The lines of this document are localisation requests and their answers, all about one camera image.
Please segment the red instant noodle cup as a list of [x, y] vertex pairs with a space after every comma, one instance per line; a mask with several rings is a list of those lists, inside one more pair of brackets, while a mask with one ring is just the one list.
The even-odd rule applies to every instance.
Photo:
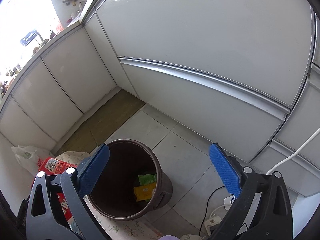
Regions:
[[[57, 174], [62, 174], [69, 167], [76, 168], [77, 165], [70, 164], [68, 162], [59, 160], [58, 158], [48, 157], [42, 160], [42, 163], [39, 164], [39, 169], [36, 172], [37, 174], [43, 171], [47, 176], [53, 176]], [[53, 216], [55, 219], [63, 226], [71, 228], [71, 224], [74, 222], [72, 218], [72, 213], [68, 207], [68, 204], [65, 199], [65, 195], [62, 192], [50, 192], [48, 191], [49, 200], [52, 202]]]

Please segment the brown trash bin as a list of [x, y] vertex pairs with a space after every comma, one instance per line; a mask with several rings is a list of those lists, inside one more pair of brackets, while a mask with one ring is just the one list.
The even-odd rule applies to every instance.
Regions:
[[[143, 217], [165, 206], [172, 197], [173, 186], [160, 163], [145, 144], [132, 139], [118, 139], [106, 144], [110, 158], [91, 194], [90, 203], [103, 216], [128, 221]], [[149, 200], [137, 200], [135, 187], [139, 176], [155, 175], [156, 185]]]

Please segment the white kitchen cabinets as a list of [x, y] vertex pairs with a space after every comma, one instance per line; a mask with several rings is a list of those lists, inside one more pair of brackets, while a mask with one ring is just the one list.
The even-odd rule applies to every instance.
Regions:
[[1, 103], [1, 145], [56, 151], [123, 89], [267, 172], [319, 128], [308, 0], [88, 0]]

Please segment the white power strip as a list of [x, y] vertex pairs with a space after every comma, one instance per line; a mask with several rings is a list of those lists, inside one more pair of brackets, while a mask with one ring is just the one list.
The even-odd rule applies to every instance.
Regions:
[[209, 218], [204, 221], [204, 227], [208, 236], [210, 236], [215, 231], [217, 226], [219, 226], [219, 224], [222, 221], [222, 218], [219, 215], [217, 215], [216, 212], [219, 211], [220, 209], [224, 209], [228, 211], [235, 200], [236, 200], [235, 195], [231, 195], [225, 198], [223, 200], [223, 205], [218, 206], [210, 213]]

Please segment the white plastic shopping bag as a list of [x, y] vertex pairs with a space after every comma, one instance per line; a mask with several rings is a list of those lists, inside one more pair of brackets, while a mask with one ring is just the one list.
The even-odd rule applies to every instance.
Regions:
[[26, 169], [32, 176], [36, 176], [42, 163], [49, 157], [51, 152], [35, 146], [12, 146], [17, 162]]

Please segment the floral tablecloth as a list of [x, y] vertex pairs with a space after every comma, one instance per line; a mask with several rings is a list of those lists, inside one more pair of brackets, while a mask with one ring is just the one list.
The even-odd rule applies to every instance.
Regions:
[[[88, 152], [75, 152], [67, 151], [57, 157], [58, 160], [67, 162], [69, 164], [79, 165], [81, 161], [93, 154]], [[146, 219], [140, 218], [125, 222], [119, 222], [109, 219], [101, 215], [91, 204], [87, 196], [84, 197], [84, 201], [89, 207], [93, 216], [102, 228], [112, 239], [160, 239], [163, 234], [155, 229]]]

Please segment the yellow wrapper in bin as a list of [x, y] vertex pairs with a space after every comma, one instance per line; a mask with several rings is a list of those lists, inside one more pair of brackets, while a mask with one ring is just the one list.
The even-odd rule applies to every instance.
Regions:
[[150, 200], [153, 197], [155, 189], [156, 183], [134, 187], [133, 191], [136, 196], [136, 201], [139, 202]]

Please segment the olive floor mat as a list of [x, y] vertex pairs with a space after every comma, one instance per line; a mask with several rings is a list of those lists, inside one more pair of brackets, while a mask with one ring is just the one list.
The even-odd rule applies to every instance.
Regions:
[[59, 149], [53, 150], [53, 155], [67, 151], [91, 152], [144, 105], [144, 101], [120, 90], [85, 120]]

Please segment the green wrapper in bin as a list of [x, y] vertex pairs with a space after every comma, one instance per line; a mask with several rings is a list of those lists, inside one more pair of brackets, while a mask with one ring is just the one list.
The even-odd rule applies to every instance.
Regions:
[[157, 182], [156, 174], [146, 174], [138, 176], [140, 186], [150, 185]]

